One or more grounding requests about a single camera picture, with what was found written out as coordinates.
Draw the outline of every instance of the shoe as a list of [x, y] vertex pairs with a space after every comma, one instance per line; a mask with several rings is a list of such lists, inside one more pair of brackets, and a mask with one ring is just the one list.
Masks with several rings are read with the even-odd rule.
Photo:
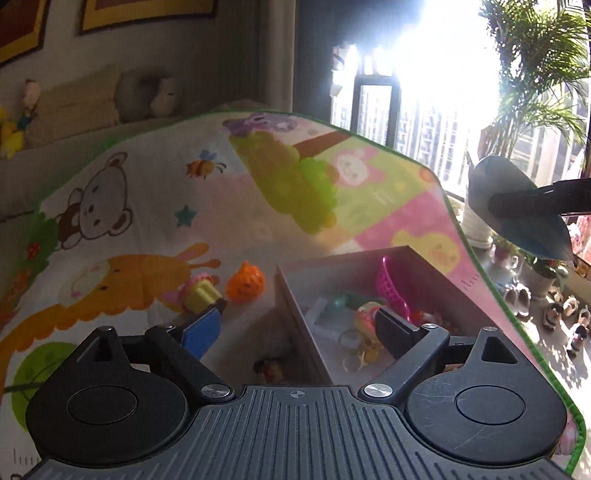
[[579, 321], [578, 323], [582, 325], [589, 325], [589, 321], [591, 320], [591, 312], [589, 311], [589, 307], [585, 305], [584, 309], [581, 309], [579, 312]]
[[551, 303], [548, 305], [542, 318], [542, 326], [550, 331], [555, 331], [557, 325], [562, 320], [562, 313], [564, 309], [560, 303]]
[[529, 317], [530, 316], [530, 303], [531, 303], [531, 293], [530, 289], [521, 285], [521, 288], [517, 288], [517, 301], [515, 302], [515, 306], [517, 308], [517, 315], [520, 317]]
[[503, 300], [505, 300], [505, 303], [511, 311], [511, 313], [513, 315], [517, 315], [517, 290], [513, 285], [507, 288], [507, 291], [503, 296]]
[[579, 301], [576, 298], [574, 298], [573, 296], [570, 296], [564, 302], [563, 308], [564, 308], [563, 317], [570, 317], [579, 308]]
[[583, 345], [585, 344], [585, 340], [589, 336], [589, 330], [585, 325], [580, 323], [575, 323], [573, 327], [570, 329], [569, 335], [569, 344], [566, 346], [566, 351], [569, 357], [574, 358], [577, 356], [577, 353], [581, 351]]
[[556, 303], [562, 303], [564, 301], [564, 297], [562, 296], [559, 287], [551, 286], [548, 290], [548, 295], [550, 296], [552, 301], [555, 301]]

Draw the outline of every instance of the orange toy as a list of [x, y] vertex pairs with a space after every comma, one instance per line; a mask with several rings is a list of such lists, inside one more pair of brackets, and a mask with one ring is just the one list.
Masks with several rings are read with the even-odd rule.
[[265, 291], [265, 276], [256, 265], [244, 262], [226, 287], [226, 295], [233, 302], [254, 300]]

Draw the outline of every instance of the cardboard box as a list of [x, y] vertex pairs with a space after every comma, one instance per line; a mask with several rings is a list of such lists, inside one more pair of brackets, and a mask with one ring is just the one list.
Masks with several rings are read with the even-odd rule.
[[[338, 343], [338, 322], [319, 326], [310, 314], [319, 308], [319, 299], [330, 300], [345, 292], [375, 297], [375, 280], [385, 255], [391, 258], [391, 274], [402, 279], [397, 281], [397, 287], [411, 310], [439, 313], [457, 328], [458, 335], [475, 336], [484, 326], [494, 325], [474, 302], [410, 247], [282, 264], [275, 279], [277, 304], [287, 311], [283, 316], [289, 319], [288, 329], [311, 384], [350, 385], [357, 392], [394, 362], [384, 350], [378, 362], [347, 372], [343, 359], [349, 352]], [[350, 327], [347, 322], [343, 320], [341, 331]]]

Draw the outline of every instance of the silver screw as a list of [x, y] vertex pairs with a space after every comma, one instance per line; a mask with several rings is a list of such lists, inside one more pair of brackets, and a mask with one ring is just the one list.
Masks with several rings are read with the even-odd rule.
[[390, 385], [384, 383], [370, 383], [363, 389], [363, 392], [369, 397], [385, 398], [392, 395], [394, 390]]
[[223, 398], [230, 394], [230, 387], [220, 383], [212, 383], [211, 385], [205, 385], [201, 389], [201, 394], [207, 398]]

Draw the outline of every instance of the potted plant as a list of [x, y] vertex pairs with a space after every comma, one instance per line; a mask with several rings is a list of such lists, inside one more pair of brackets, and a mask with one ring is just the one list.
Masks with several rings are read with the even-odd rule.
[[542, 260], [527, 252], [522, 251], [522, 253], [525, 262], [519, 274], [519, 280], [530, 289], [532, 299], [544, 299], [556, 280], [558, 280], [560, 291], [562, 291], [563, 280], [569, 274], [562, 262]]
[[518, 248], [514, 244], [497, 233], [492, 234], [492, 241], [495, 244], [493, 255], [496, 264], [506, 263], [509, 257], [516, 255], [518, 252]]
[[[533, 0], [482, 0], [480, 15], [499, 54], [499, 108], [480, 135], [478, 156], [511, 158], [526, 129], [551, 127], [567, 140], [586, 143], [580, 119], [568, 103], [576, 92], [587, 101], [587, 32], [591, 21], [576, 7], [543, 9]], [[470, 243], [486, 248], [491, 229], [466, 202], [462, 228]]]

